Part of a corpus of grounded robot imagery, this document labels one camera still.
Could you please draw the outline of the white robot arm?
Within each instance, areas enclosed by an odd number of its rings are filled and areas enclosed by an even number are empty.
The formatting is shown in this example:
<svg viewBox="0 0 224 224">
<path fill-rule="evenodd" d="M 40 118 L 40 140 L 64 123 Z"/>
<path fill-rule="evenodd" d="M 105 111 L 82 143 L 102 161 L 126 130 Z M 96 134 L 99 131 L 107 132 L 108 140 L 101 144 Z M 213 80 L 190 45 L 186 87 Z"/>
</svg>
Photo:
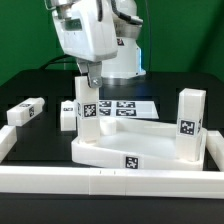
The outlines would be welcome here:
<svg viewBox="0 0 224 224">
<path fill-rule="evenodd" d="M 145 74 L 137 45 L 143 20 L 134 0 L 44 0 L 63 52 L 88 85 L 123 84 Z"/>
</svg>

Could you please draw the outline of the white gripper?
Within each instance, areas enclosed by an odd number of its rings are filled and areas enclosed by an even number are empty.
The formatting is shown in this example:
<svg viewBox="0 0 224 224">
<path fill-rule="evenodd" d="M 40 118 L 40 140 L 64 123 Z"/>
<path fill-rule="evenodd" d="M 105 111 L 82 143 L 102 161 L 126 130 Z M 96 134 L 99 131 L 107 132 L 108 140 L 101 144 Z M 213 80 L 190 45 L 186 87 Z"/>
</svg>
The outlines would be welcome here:
<svg viewBox="0 0 224 224">
<path fill-rule="evenodd" d="M 65 54 L 80 58 L 77 66 L 90 88 L 102 86 L 102 63 L 118 46 L 107 0 L 51 0 L 52 17 Z"/>
</svg>

